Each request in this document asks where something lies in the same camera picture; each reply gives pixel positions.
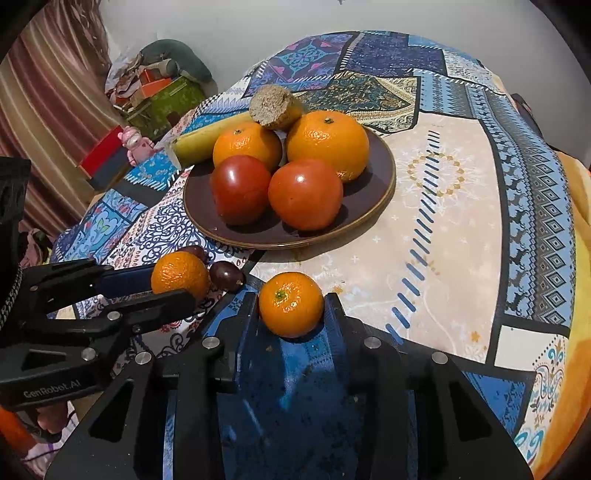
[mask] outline tomato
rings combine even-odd
[[[228,225],[254,222],[269,206],[270,180],[271,174],[256,158],[249,155],[227,158],[209,179],[217,214]]]
[[[343,183],[322,160],[298,160],[281,167],[269,184],[269,202],[276,214],[298,230],[329,226],[343,201]]]

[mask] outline pink figurine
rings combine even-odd
[[[127,148],[127,158],[133,167],[145,162],[156,152],[154,143],[149,138],[142,137],[139,129],[135,127],[125,127],[117,136]]]

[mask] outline banana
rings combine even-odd
[[[169,144],[169,148],[165,147],[166,152],[172,151],[174,153],[174,157],[170,154],[168,156],[177,167],[190,167],[212,157],[213,146],[216,144],[217,138],[226,130],[241,123],[253,121],[248,112],[218,120],[215,123],[173,139]]]

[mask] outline orange box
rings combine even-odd
[[[170,85],[172,82],[172,79],[161,79],[156,80],[155,82],[146,83],[146,85],[142,85],[137,90],[137,92],[131,96],[131,104],[134,107],[137,107],[140,103],[146,100],[146,98],[150,98],[152,95],[155,95],[160,90]]]

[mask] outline striped curtain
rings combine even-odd
[[[0,64],[0,155],[33,164],[21,229],[57,236],[80,220],[94,192],[76,166],[122,122],[103,92],[99,2],[51,0]]]

